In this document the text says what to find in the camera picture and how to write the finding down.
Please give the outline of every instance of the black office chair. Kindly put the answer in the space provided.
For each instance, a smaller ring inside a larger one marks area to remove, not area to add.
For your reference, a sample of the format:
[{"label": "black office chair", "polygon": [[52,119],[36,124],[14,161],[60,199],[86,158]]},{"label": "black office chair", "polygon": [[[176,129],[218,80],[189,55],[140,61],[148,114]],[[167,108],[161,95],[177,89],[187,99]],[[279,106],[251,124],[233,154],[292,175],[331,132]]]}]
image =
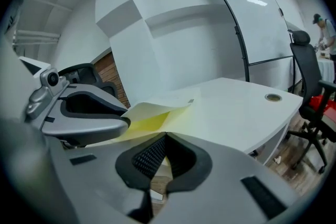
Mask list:
[{"label": "black office chair", "polygon": [[81,63],[68,67],[58,72],[59,76],[64,76],[70,83],[89,84],[102,89],[103,91],[118,98],[117,87],[113,82],[103,82],[95,66],[91,63]]},{"label": "black office chair", "polygon": [[[330,95],[336,91],[336,85],[321,80],[322,76],[316,53],[314,47],[309,44],[309,35],[304,31],[293,31],[292,37],[293,43],[290,44],[290,48],[298,63],[304,88],[303,103],[299,112],[304,119],[310,122],[309,124],[306,122],[304,123],[302,132],[288,131],[287,138],[289,138],[290,135],[295,135],[309,141],[303,154],[292,168],[296,169],[313,144],[318,150],[324,163],[324,166],[319,169],[319,174],[322,174],[326,168],[327,159],[319,140],[328,138],[330,141],[336,142],[336,132],[322,120],[324,108],[327,105]],[[315,111],[309,106],[309,101],[313,96],[320,95],[322,88],[324,88],[323,98],[317,111]]]}]

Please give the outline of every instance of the whiteboard stand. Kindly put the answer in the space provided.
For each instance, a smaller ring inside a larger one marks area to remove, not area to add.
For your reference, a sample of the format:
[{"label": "whiteboard stand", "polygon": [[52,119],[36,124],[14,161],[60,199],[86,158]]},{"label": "whiteboard stand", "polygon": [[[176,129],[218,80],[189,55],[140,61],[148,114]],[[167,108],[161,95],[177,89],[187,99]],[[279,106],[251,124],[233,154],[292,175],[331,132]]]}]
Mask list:
[{"label": "whiteboard stand", "polygon": [[[248,61],[248,55],[247,55],[247,49],[246,49],[246,45],[245,45],[245,42],[244,42],[244,38],[243,38],[243,35],[242,35],[242,31],[241,31],[241,28],[239,26],[239,23],[238,23],[238,20],[236,18],[236,15],[235,13],[233,12],[232,10],[232,7],[229,5],[228,3],[228,0],[224,0],[225,4],[227,5],[229,11],[231,12],[231,15],[235,21],[235,31],[236,31],[236,35],[238,37],[238,41],[239,41],[239,44],[240,44],[240,49],[242,50],[242,59],[243,59],[243,62],[244,62],[244,71],[245,71],[245,80],[247,82],[250,82],[250,73],[249,73],[249,67],[250,66],[255,66],[255,65],[259,65],[261,63],[266,63],[266,62],[271,62],[271,61],[276,61],[276,60],[280,60],[280,59],[285,59],[285,58],[290,58],[292,57],[293,58],[293,85],[291,87],[291,92],[294,93],[294,88],[295,88],[295,79],[296,79],[296,71],[295,71],[295,58],[293,55],[290,55],[290,56],[283,56],[283,57],[277,57],[277,58],[272,58],[272,59],[268,59],[268,60],[262,60],[262,61],[256,61],[256,62],[253,62],[253,63],[250,63]],[[283,12],[281,10],[281,8],[279,7],[278,3],[276,2],[276,5],[281,13],[281,16],[283,18]]]}]

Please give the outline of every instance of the white shirt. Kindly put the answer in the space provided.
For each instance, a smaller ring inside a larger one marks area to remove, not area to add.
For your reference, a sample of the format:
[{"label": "white shirt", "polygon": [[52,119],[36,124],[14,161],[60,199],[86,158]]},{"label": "white shirt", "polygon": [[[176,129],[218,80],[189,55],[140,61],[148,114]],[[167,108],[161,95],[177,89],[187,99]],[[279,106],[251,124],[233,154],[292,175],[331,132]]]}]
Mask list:
[{"label": "white shirt", "polygon": [[[328,19],[325,20],[325,24],[325,27],[321,28],[320,38],[325,38],[328,44],[332,37],[336,37],[336,32],[334,26]],[[329,53],[332,55],[336,55],[336,39],[334,43],[330,46]]]}]

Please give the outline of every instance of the chair base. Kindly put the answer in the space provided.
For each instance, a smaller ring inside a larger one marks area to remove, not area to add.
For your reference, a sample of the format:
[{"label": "chair base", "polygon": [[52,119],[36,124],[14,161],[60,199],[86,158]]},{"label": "chair base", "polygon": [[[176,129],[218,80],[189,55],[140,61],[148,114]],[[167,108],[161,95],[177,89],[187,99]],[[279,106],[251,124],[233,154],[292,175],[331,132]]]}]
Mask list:
[{"label": "chair base", "polygon": [[297,166],[301,163],[301,161],[303,160],[304,156],[307,154],[309,148],[311,147],[311,145],[314,145],[317,149],[317,151],[319,152],[324,166],[322,166],[319,169],[319,174],[323,174],[324,170],[326,169],[327,166],[327,158],[325,157],[325,153],[323,151],[322,145],[320,144],[319,140],[323,140],[322,144],[325,145],[327,143],[326,139],[324,137],[322,137],[321,135],[318,135],[319,130],[316,128],[315,130],[312,129],[307,123],[304,123],[303,130],[307,130],[306,132],[302,131],[302,132],[295,132],[295,131],[288,131],[287,135],[286,135],[286,139],[289,139],[291,135],[303,138],[303,139],[307,139],[308,140],[308,145],[307,147],[304,149],[302,155],[300,156],[300,158],[297,160],[296,163],[293,164],[292,169],[295,170],[297,168]]}]

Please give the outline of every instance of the black chair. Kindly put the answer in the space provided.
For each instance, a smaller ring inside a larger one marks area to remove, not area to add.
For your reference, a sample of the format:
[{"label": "black chair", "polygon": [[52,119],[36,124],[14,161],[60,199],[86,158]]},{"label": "black chair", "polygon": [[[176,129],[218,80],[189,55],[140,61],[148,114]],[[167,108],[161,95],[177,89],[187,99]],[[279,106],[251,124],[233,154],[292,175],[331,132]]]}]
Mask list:
[{"label": "black chair", "polygon": [[[302,132],[288,131],[287,138],[289,138],[290,135],[295,135],[309,141],[303,154],[292,168],[296,169],[311,145],[314,145],[324,163],[324,166],[319,169],[319,173],[322,174],[326,168],[327,159],[319,140],[328,138],[330,141],[336,142],[336,132],[322,120],[324,108],[327,105],[330,95],[336,91],[336,85],[321,80],[322,76],[317,62],[316,52],[314,47],[309,44],[309,35],[304,31],[293,31],[292,38],[293,43],[290,44],[290,48],[298,63],[304,88],[303,103],[299,112],[302,118],[309,121],[309,124],[304,123]],[[322,88],[324,88],[323,98],[317,111],[315,111],[309,106],[309,102],[313,96],[322,93]]]},{"label": "black chair", "polygon": [[58,72],[59,76],[64,76],[71,84],[89,84],[102,89],[103,91],[118,98],[117,87],[113,82],[103,82],[95,66],[91,63],[81,63],[68,67]]}]

